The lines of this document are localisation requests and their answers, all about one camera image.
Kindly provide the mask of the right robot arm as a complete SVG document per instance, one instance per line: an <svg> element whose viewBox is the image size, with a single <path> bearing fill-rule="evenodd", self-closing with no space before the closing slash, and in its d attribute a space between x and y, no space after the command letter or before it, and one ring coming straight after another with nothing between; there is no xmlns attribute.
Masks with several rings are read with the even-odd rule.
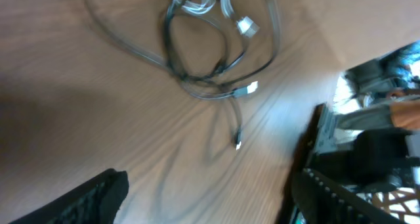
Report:
<svg viewBox="0 0 420 224"><path fill-rule="evenodd" d="M322 108L306 166L356 192L419 186L419 80L410 59L388 55L345 71L373 102L345 114Z"/></svg>

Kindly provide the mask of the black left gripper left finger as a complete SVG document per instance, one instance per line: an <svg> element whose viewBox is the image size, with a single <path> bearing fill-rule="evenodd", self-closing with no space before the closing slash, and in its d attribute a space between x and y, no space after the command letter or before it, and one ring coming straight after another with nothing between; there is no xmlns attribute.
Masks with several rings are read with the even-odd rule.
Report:
<svg viewBox="0 0 420 224"><path fill-rule="evenodd" d="M111 224L128 192L127 172L110 168L11 224Z"/></svg>

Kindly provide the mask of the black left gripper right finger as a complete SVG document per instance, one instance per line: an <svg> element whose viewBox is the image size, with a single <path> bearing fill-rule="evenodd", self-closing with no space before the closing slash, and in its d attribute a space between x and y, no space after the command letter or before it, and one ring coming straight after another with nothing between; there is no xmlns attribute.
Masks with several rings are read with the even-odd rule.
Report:
<svg viewBox="0 0 420 224"><path fill-rule="evenodd" d="M307 223L404 223L313 169L293 176L291 195Z"/></svg>

